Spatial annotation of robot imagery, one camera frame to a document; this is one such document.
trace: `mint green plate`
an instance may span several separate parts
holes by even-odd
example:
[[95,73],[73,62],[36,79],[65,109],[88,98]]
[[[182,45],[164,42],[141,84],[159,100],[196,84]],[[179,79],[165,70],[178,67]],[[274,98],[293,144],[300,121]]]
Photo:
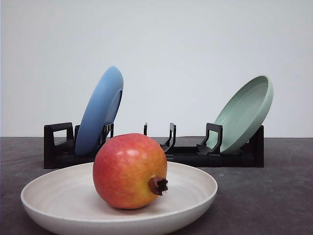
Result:
[[[259,129],[273,101],[273,85],[265,76],[245,84],[225,105],[215,124],[223,126],[221,153],[231,154],[242,147]],[[217,133],[210,131],[206,142],[214,147]]]

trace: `table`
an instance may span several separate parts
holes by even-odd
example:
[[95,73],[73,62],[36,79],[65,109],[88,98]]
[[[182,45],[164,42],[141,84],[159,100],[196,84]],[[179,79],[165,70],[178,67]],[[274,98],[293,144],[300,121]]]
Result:
[[[177,145],[199,140],[178,137]],[[25,185],[53,171],[43,169],[43,138],[1,138],[0,144],[0,234],[51,235],[20,200]],[[313,234],[313,138],[265,138],[264,155],[264,168],[200,167],[217,181],[217,197],[201,218],[171,235]]]

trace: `dish rack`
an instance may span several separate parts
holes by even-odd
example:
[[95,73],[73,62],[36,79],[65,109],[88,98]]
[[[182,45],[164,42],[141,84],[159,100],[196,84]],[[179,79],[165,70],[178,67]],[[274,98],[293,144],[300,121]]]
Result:
[[[71,122],[44,126],[44,169],[64,168],[72,165],[90,163],[106,142],[110,133],[113,137],[114,124],[103,126],[95,149],[87,155],[75,154],[76,138],[79,125],[73,126]],[[147,135],[148,124],[144,125],[143,134]],[[67,138],[64,142],[56,144],[53,133],[66,130]],[[216,145],[213,148],[206,146],[210,131],[218,134]],[[176,146],[176,125],[170,123],[169,138],[164,144],[160,144],[169,162],[176,162],[191,166],[206,167],[264,167],[264,127],[261,125],[250,140],[238,151],[232,154],[221,153],[223,141],[223,127],[221,125],[207,123],[205,137],[193,146]]]

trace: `white backdrop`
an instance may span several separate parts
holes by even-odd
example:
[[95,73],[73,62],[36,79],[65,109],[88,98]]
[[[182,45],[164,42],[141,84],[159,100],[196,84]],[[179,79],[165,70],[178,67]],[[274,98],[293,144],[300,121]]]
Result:
[[250,79],[274,100],[266,137],[313,137],[313,1],[2,0],[1,136],[80,123],[111,66],[124,77],[115,133],[204,135]]

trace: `plate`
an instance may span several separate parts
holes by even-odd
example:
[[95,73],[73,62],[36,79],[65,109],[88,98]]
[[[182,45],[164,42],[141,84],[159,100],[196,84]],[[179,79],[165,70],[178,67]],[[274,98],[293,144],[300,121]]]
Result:
[[[273,101],[273,85],[265,76],[245,84],[225,105],[215,124],[223,126],[221,153],[230,154],[241,148],[259,129]],[[213,148],[217,133],[210,131],[206,145]]]
[[217,192],[206,172],[168,162],[169,189],[163,196],[141,209],[113,209],[94,188],[92,166],[59,169],[26,185],[21,200],[28,215],[59,235],[163,235],[198,219]]
[[75,146],[76,155],[93,151],[98,143],[103,126],[113,123],[123,92],[123,77],[112,66],[103,74],[85,109]]

